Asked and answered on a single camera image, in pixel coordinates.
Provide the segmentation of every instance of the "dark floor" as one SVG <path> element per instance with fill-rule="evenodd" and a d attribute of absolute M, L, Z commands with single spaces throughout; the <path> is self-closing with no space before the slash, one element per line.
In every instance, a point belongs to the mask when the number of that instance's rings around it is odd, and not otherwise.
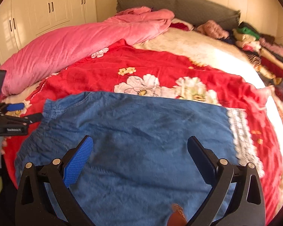
<path fill-rule="evenodd" d="M 14 223 L 15 222 L 15 202 L 17 189 L 8 176 L 4 159 L 2 157 L 2 182 L 3 189 L 0 193 L 0 207 L 5 212 L 6 216 Z"/>

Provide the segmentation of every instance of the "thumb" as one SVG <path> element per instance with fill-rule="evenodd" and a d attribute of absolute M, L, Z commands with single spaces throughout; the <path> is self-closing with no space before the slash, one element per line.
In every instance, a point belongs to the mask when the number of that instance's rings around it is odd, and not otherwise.
<path fill-rule="evenodd" d="M 167 226 L 185 226 L 187 221 L 183 214 L 183 209 L 177 204 L 172 205 L 173 213 L 169 217 Z"/>

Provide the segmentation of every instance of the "pile of clothes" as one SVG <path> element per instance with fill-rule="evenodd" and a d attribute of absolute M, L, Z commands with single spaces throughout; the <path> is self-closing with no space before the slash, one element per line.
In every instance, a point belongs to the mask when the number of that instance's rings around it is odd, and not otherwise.
<path fill-rule="evenodd" d="M 233 36 L 263 82 L 283 86 L 283 46 L 275 43 L 275 37 L 260 34 L 245 22 L 233 29 Z"/>

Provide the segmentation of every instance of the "pink blanket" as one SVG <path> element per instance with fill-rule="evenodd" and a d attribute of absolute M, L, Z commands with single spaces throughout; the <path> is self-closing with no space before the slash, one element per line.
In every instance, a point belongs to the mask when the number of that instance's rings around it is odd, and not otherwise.
<path fill-rule="evenodd" d="M 9 58 L 2 95 L 18 94 L 28 86 L 124 38 L 129 45 L 152 39 L 170 26 L 172 11 L 148 7 L 125 10 L 101 23 L 50 31 Z"/>

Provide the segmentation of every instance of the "lace hem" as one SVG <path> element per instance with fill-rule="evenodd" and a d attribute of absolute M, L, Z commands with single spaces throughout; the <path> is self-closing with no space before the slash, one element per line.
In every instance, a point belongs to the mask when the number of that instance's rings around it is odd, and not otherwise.
<path fill-rule="evenodd" d="M 226 108 L 229 117 L 231 131 L 233 132 L 233 142 L 236 150 L 236 157 L 241 166 L 245 166 L 248 162 L 255 164 L 259 177 L 265 175 L 263 163 L 257 156 L 256 147 L 251 139 L 250 128 L 246 119 L 247 114 L 244 109 Z"/>

